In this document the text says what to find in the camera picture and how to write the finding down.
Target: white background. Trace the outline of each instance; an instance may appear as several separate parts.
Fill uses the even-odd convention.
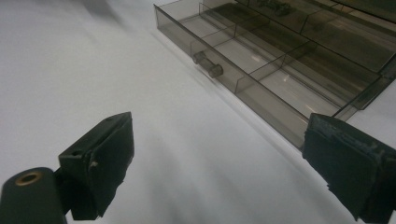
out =
[[[0,1],[0,183],[57,169],[96,123],[132,111],[125,182],[103,218],[76,223],[356,223],[296,148],[156,29],[165,2]],[[348,122],[396,147],[395,93]]]

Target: plastic storage case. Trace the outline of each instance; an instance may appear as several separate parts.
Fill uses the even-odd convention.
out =
[[[160,31],[298,148],[311,113],[346,120],[394,79],[393,32],[332,1],[181,0],[155,11]]]

